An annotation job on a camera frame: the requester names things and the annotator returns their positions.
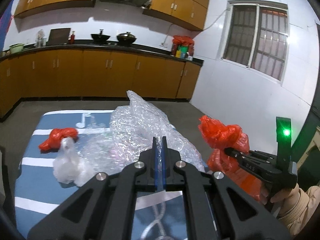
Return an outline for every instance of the green led indicator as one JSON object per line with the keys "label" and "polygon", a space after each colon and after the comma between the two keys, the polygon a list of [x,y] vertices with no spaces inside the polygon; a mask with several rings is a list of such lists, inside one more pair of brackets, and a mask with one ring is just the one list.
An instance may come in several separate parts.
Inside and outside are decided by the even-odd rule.
{"label": "green led indicator", "polygon": [[290,135],[290,130],[289,129],[284,129],[283,130],[283,134],[285,135],[285,136],[289,136]]}

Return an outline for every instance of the blue curtain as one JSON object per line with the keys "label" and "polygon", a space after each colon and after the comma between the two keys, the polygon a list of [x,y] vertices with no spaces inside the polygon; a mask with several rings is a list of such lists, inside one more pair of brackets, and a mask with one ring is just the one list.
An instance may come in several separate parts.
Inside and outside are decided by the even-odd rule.
{"label": "blue curtain", "polygon": [[12,20],[11,8],[12,8],[13,1],[14,0],[10,2],[6,10],[4,11],[2,17],[0,18],[0,52],[3,50],[4,39],[7,35],[8,29]]}

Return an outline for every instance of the metal screw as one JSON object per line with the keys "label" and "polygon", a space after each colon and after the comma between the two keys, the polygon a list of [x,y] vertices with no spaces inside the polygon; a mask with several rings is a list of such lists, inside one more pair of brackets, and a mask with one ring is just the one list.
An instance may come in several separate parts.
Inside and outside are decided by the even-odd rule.
{"label": "metal screw", "polygon": [[221,171],[216,171],[213,175],[216,179],[222,179],[224,177],[224,174]]}
{"label": "metal screw", "polygon": [[184,166],[186,166],[186,163],[184,161],[177,161],[176,166],[179,168],[183,168]]}
{"label": "metal screw", "polygon": [[141,169],[144,167],[144,163],[143,162],[136,162],[134,163],[134,166],[137,168],[137,169]]}
{"label": "metal screw", "polygon": [[99,172],[97,175],[96,175],[96,179],[97,180],[105,180],[107,178],[107,174],[105,174],[104,172]]}

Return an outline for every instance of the human hand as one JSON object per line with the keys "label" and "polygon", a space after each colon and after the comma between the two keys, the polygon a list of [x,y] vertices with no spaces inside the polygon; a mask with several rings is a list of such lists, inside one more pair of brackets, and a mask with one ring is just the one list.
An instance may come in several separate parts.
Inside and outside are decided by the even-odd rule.
{"label": "human hand", "polygon": [[[262,184],[260,189],[260,202],[262,204],[265,205],[268,202],[268,195],[269,191],[267,190],[265,185]],[[294,189],[284,188],[280,190],[270,199],[270,202],[276,203],[282,200],[284,200],[284,202],[281,205],[279,215],[285,214],[296,205],[299,200],[299,185],[296,184],[296,187]]]}

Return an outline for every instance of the blue tablecloth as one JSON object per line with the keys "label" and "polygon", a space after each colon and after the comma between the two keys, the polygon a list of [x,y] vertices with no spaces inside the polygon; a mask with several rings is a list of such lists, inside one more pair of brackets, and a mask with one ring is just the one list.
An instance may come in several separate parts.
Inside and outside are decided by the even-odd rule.
{"label": "blue tablecloth", "polygon": [[[94,115],[96,123],[104,123],[109,127],[112,110],[64,110],[44,114],[34,131],[21,161],[21,175],[15,185],[15,211],[17,228],[27,237],[29,230],[54,208],[72,195],[78,187],[57,182],[53,176],[52,163],[57,153],[41,154],[38,145],[48,138],[53,128],[83,127],[78,129],[81,139],[90,131],[86,129],[90,117]],[[153,223],[165,208],[161,225]],[[132,240],[156,239],[161,236],[159,226],[174,240],[187,238],[186,221],[183,207],[182,192],[163,191],[161,179],[156,193],[138,193],[136,210],[132,227]]]}

